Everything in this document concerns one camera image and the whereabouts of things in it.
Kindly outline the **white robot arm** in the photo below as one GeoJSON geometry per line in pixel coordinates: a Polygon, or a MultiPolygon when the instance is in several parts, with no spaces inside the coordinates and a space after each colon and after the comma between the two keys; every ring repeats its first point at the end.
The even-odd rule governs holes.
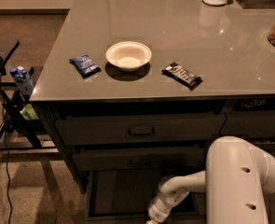
{"type": "Polygon", "coordinates": [[[205,169],[164,178],[145,224],[161,224],[191,192],[206,194],[206,224],[268,224],[264,196],[275,192],[275,158],[235,136],[216,139],[205,169]]]}

